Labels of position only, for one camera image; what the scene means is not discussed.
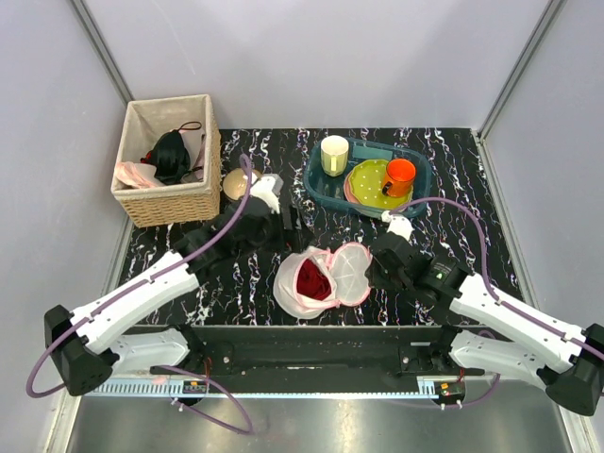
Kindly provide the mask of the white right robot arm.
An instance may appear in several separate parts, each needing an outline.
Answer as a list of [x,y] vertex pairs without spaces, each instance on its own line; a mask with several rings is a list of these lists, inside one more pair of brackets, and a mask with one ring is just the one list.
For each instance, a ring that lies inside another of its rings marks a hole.
[[430,257],[388,232],[370,247],[366,275],[378,289],[400,291],[434,308],[471,318],[503,335],[482,338],[446,327],[428,351],[431,368],[481,369],[523,380],[556,404],[592,416],[603,398],[603,327],[571,325],[509,297],[488,291],[480,274],[444,255]]

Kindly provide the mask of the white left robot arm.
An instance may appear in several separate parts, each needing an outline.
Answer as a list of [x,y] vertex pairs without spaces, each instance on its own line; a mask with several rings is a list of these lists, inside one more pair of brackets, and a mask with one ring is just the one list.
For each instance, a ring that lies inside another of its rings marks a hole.
[[251,196],[186,233],[153,266],[113,292],[74,310],[44,315],[46,355],[72,396],[87,394],[117,373],[185,374],[206,370],[206,347],[189,327],[128,334],[149,313],[198,289],[236,259],[258,250],[305,250],[313,239],[299,210],[273,210]]

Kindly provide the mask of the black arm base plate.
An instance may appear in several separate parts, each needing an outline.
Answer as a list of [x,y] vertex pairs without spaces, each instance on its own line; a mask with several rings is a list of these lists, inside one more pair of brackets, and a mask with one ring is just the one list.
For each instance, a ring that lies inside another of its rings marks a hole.
[[213,377],[251,369],[378,369],[391,376],[458,376],[448,356],[457,327],[183,327],[177,366]]

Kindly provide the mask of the white mesh laundry bag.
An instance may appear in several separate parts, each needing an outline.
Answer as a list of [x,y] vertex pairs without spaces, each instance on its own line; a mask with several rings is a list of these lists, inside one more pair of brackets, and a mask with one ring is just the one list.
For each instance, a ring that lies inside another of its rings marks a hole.
[[356,307],[370,293],[365,273],[371,262],[369,249],[361,243],[346,243],[335,251],[310,246],[280,264],[274,299],[287,314],[303,320],[340,306]]

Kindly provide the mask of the black bra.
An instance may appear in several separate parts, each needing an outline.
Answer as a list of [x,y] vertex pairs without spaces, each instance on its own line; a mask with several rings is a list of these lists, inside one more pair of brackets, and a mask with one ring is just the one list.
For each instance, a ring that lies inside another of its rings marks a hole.
[[150,150],[153,152],[153,163],[157,170],[155,177],[164,185],[175,185],[184,177],[202,170],[202,166],[192,166],[192,159],[182,138],[182,132],[197,131],[202,124],[190,121],[178,129],[164,133]]

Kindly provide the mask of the red bra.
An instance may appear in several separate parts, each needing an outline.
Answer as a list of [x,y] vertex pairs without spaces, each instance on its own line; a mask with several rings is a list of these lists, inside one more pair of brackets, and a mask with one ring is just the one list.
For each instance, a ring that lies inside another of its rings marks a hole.
[[296,291],[313,300],[324,301],[332,293],[327,275],[311,259],[303,261],[296,278]]

